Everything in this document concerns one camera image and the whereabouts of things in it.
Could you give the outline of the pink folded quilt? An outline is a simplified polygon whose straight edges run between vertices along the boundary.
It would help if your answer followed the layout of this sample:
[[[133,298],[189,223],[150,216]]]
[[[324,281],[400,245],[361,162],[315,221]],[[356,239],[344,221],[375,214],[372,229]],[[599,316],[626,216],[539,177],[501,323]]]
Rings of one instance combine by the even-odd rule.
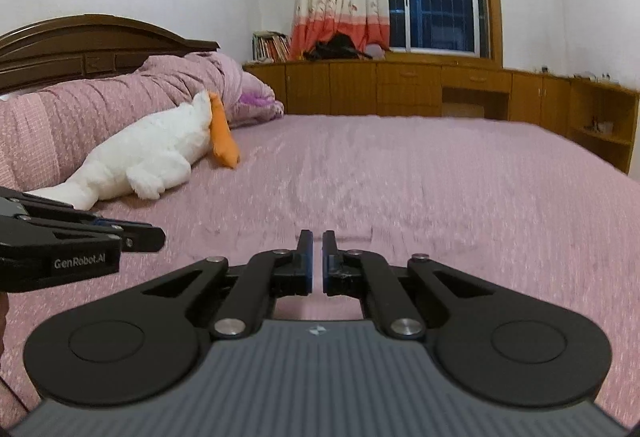
[[[1,102],[1,185],[30,191],[58,185],[108,137],[154,112],[217,93],[232,128],[242,74],[215,52],[151,56],[124,75],[76,80]]]

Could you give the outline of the white plush goose toy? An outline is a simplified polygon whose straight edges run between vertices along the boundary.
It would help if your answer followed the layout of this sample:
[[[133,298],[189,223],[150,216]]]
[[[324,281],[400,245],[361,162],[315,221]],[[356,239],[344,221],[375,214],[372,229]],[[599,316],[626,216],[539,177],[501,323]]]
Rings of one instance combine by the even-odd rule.
[[[127,194],[157,200],[186,183],[192,165],[206,154],[223,168],[236,168],[240,162],[219,95],[202,90],[188,104],[128,125],[91,150],[64,183],[32,194],[78,210]]]

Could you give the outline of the pink floral bed sheet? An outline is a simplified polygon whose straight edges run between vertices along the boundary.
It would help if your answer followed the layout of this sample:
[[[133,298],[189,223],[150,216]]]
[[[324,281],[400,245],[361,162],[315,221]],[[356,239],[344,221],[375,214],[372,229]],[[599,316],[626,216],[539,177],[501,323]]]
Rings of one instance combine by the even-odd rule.
[[[582,313],[613,347],[599,402],[639,418],[639,185],[569,140],[511,122],[285,116],[240,128],[236,170],[203,159],[156,201],[103,202],[106,217],[147,221],[167,241],[120,270],[16,294],[1,358],[1,420],[38,402],[26,337],[66,309],[210,255],[244,264],[292,247],[300,231],[402,265],[414,253]]]

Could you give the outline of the dark wooden headboard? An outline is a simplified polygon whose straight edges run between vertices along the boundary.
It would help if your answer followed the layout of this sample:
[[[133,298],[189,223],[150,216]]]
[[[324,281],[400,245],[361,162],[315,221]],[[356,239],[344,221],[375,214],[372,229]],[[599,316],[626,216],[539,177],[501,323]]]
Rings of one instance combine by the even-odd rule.
[[[1,37],[1,93],[130,73],[151,56],[216,52],[215,41],[187,40],[139,20],[78,15],[39,21]]]

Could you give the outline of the row of books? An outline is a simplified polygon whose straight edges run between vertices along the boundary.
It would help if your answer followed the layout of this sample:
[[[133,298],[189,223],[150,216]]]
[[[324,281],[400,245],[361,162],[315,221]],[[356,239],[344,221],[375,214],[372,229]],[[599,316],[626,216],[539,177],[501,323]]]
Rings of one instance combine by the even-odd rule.
[[[291,53],[291,40],[277,31],[257,31],[252,37],[253,59],[261,64],[287,62]]]

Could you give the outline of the long wooden cabinet desk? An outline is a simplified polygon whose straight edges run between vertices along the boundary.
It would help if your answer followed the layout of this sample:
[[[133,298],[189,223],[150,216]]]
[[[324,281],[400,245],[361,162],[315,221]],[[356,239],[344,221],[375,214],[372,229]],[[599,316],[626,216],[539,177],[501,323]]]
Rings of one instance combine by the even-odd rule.
[[[562,76],[399,61],[245,64],[302,116],[467,116],[540,126],[631,170],[639,95]]]

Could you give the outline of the black bag on cabinet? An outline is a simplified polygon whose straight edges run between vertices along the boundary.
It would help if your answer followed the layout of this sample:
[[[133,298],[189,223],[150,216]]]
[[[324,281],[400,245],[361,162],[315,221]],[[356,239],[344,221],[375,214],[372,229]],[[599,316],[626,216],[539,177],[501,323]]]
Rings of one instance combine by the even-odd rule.
[[[337,32],[329,41],[316,41],[311,49],[303,52],[303,59],[306,61],[371,60],[372,57],[356,49],[350,36]]]

